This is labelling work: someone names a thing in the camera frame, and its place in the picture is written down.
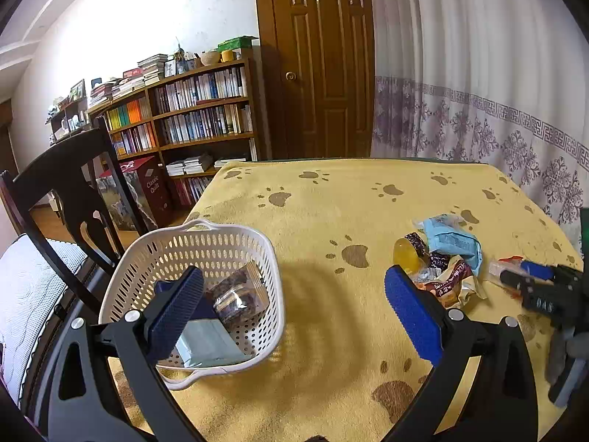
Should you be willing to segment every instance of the white plastic basket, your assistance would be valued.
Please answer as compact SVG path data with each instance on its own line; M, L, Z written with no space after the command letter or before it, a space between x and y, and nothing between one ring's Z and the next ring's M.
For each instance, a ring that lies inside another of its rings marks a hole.
M188 231L197 225L207 230ZM234 327L230 335L244 354L254 357L240 364L194 369L185 368L174 349L168 359L157 365L191 373L182 380L161 375L170 390L185 389L205 375L247 369L272 353L285 327L281 276L274 248L264 234L249 227L196 219L141 236L119 262L102 301L98 321L101 324L114 322L131 309L142 311L154 296L153 284L156 280L178 279L189 265L201 268L207 287L223 280L250 260L254 260L260 269L270 306L262 314Z

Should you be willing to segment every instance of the chair back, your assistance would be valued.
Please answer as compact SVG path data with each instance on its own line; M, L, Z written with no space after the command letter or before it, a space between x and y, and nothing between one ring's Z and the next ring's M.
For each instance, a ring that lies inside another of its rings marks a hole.
M0 177L0 192L8 206L8 211L12 213L23 231L29 235L55 272L96 313L99 312L98 300L88 292L52 250L29 211L47 193L55 192L62 204L66 228L76 244L102 270L112 275L124 249L108 208L96 189L93 159L100 155L107 161L123 205L130 213L135 228L140 235L146 234L148 231L145 221L124 179L104 125L81 132L53 145L14 179L8 171L4 171ZM82 172L82 166L85 165L90 174L90 184L86 182ZM82 235L83 224L85 224L88 238L96 249ZM108 239L105 225L114 247Z

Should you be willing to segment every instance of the bowl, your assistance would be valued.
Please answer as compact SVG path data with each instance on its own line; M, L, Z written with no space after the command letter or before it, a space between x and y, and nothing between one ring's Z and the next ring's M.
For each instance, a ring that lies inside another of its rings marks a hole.
M219 63L220 59L221 59L221 53L219 53L218 51L207 51L206 53L203 53L202 55L200 55L200 60L201 60L202 64L204 64L205 66L208 66L210 64Z

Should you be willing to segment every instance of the curtain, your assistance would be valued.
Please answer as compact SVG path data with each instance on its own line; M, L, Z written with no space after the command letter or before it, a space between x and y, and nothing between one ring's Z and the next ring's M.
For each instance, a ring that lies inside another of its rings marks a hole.
M562 0L372 4L372 157L492 164L580 249L589 45Z

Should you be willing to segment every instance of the table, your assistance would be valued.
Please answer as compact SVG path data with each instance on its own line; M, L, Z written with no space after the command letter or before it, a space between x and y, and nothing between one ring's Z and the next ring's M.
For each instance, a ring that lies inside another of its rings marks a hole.
M266 234L286 304L285 333L269 359L173 393L207 440L381 440L431 368L389 306L384 274L395 240L415 230L412 221L440 213L462 215L484 252L480 279L488 299L471 300L467 315L519 321L542 437L561 414L544 380L550 323L486 281L486 262L517 254L581 268L564 233L492 166L337 159L230 163L188 217ZM471 360L441 428L457 419L475 370ZM134 422L141 425L140 415Z

